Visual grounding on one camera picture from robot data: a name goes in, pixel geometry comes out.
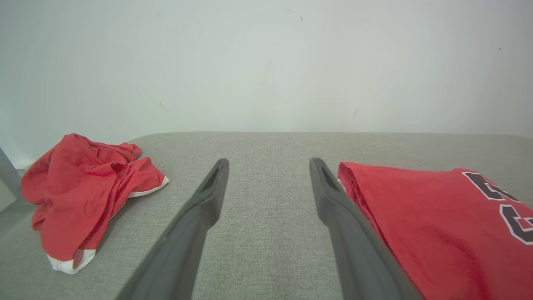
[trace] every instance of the black number print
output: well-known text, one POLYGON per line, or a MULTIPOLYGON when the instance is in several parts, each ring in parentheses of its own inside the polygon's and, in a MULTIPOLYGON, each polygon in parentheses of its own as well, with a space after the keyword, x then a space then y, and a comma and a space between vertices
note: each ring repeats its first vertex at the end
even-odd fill
MULTIPOLYGON (((490 200, 506 201, 503 196, 511 199, 515 202, 520 202, 515 197, 511 196, 508 192, 502 190, 499 186, 496 186, 488 182, 483 176, 478 173, 463 172, 463 175, 468 177, 470 181, 490 200)), ((510 204, 500 204, 500 215, 507 224, 511 234, 519 241, 526 245, 533 245, 533 227, 523 228, 518 222, 522 217, 510 204)), ((533 225, 533 218, 524 218, 527 222, 533 225)))

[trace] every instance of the gray table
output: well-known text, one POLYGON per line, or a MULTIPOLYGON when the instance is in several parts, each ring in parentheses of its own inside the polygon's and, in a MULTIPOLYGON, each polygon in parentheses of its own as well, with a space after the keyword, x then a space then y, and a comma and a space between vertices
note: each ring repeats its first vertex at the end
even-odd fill
POLYGON ((533 139, 422 133, 162 133, 131 141, 171 179, 130 199, 95 259, 54 272, 25 216, 0 238, 1 299, 112 299, 217 159, 230 161, 222 215, 208 232, 195 299, 340 299, 311 190, 309 159, 415 170, 476 170, 533 207, 533 139))

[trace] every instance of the wrinkled red fabric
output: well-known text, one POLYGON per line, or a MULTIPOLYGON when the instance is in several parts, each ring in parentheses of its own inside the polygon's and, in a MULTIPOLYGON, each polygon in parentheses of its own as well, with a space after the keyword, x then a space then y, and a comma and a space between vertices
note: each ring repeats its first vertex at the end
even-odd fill
POLYGON ((350 162, 338 177, 426 299, 533 298, 533 210, 487 178, 350 162))
POLYGON ((22 178, 22 195, 38 205, 33 229, 44 251, 68 261, 96 249, 109 219, 132 192, 148 191, 165 176, 135 144, 107 145, 66 135, 22 178))

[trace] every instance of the red jersey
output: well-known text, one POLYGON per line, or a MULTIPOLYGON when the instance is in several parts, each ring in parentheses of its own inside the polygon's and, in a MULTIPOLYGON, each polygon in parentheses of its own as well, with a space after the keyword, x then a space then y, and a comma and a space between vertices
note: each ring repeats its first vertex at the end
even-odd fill
POLYGON ((38 205, 32 226, 54 270, 78 273, 126 200, 169 182, 148 157, 136 160, 141 152, 135 144, 107 145, 73 133, 24 174, 22 195, 38 205))
POLYGON ((350 162, 338 177, 425 298, 533 299, 533 210, 487 178, 350 162))

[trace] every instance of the white wall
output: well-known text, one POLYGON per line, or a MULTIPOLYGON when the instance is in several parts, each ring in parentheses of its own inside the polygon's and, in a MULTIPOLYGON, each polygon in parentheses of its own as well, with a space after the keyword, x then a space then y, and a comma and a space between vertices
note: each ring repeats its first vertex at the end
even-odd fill
POLYGON ((71 132, 533 137, 530 0, 0 1, 17 167, 71 132))

